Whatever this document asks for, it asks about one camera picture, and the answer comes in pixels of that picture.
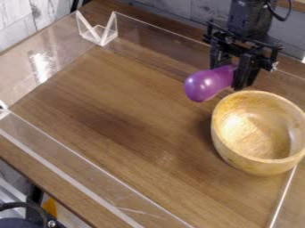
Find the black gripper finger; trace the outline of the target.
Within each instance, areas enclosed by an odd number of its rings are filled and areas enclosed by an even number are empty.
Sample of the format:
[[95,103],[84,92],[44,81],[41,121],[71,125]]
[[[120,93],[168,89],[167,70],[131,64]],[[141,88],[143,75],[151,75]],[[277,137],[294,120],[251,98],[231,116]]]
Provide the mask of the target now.
[[231,59],[232,57],[227,51],[227,47],[223,44],[211,42],[210,69],[216,69],[224,65],[230,65]]
[[234,70],[232,89],[235,91],[240,91],[254,84],[259,70],[256,55],[254,53],[243,53]]

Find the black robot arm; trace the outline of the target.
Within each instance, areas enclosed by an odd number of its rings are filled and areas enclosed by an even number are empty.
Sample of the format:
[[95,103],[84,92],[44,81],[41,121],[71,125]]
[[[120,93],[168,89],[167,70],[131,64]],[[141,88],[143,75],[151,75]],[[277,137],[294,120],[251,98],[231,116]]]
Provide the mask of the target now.
[[277,13],[278,0],[231,0],[227,21],[207,21],[203,41],[211,46],[210,68],[228,65],[232,58],[238,58],[231,82],[235,91],[254,84],[262,69],[271,72],[277,68],[283,45],[267,32],[273,20],[287,20],[293,1],[287,2],[287,13],[281,15]]

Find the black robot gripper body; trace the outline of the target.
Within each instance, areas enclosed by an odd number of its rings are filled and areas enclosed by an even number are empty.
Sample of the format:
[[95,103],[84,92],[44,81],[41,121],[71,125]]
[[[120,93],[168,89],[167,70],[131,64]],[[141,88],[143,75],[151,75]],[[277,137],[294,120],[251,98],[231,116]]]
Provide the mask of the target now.
[[270,69],[277,61],[282,44],[271,37],[271,21],[283,18],[277,14],[278,0],[231,0],[227,21],[207,21],[204,42],[223,44],[231,57],[254,53],[262,69]]

